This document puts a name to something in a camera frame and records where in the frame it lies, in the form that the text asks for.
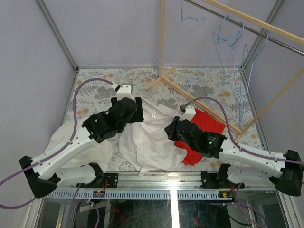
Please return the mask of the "white button shirt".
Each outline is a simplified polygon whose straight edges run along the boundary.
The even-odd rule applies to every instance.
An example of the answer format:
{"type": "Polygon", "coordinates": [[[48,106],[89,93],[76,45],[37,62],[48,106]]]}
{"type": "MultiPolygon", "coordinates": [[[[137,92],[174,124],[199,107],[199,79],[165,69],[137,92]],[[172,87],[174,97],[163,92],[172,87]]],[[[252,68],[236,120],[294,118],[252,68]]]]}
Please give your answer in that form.
{"type": "Polygon", "coordinates": [[[164,130],[176,110],[162,104],[154,106],[142,99],[143,122],[128,124],[119,138],[119,152],[137,170],[139,176],[153,170],[175,170],[187,155],[176,147],[164,130]]]}

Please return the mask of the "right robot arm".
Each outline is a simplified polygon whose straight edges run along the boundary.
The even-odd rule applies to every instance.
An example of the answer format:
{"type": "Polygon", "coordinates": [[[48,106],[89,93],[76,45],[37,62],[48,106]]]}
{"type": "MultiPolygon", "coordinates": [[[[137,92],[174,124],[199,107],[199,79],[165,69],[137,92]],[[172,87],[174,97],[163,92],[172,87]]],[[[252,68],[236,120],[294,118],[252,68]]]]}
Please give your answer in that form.
{"type": "Polygon", "coordinates": [[[295,151],[279,153],[245,148],[234,139],[204,132],[189,120],[181,120],[179,117],[175,117],[164,130],[169,140],[183,141],[203,157],[244,163],[265,174],[279,192],[295,197],[301,195],[304,163],[295,151]]]}

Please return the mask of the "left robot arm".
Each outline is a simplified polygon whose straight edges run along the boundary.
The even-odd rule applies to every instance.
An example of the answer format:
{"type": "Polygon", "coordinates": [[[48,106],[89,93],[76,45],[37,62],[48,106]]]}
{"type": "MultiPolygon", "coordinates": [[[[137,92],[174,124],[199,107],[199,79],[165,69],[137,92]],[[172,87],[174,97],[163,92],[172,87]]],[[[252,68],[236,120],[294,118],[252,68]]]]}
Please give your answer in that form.
{"type": "Polygon", "coordinates": [[[35,198],[45,197],[59,186],[97,188],[105,185],[104,172],[96,162],[72,168],[64,165],[80,153],[121,133],[127,124],[144,121],[140,97],[121,100],[113,97],[111,102],[109,110],[86,119],[72,140],[64,140],[40,156],[24,156],[19,160],[35,198]]]}

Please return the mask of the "cream white garment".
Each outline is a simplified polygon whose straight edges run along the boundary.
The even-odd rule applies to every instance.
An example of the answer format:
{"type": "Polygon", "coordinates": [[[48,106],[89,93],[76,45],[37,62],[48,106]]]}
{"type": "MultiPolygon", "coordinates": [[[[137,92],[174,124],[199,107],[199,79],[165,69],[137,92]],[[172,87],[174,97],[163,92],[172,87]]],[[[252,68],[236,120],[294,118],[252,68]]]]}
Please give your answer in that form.
{"type": "MultiPolygon", "coordinates": [[[[97,143],[95,139],[89,138],[89,132],[82,127],[82,123],[77,124],[76,135],[71,141],[68,148],[72,149],[69,155],[66,155],[67,150],[64,150],[59,155],[63,155],[66,163],[63,168],[79,167],[88,165],[89,163],[97,163],[103,172],[106,172],[109,166],[109,161],[113,154],[112,145],[108,140],[97,143]]],[[[73,133],[74,123],[66,122],[59,127],[52,135],[50,142],[44,153],[57,152],[71,138],[73,133]]]]}

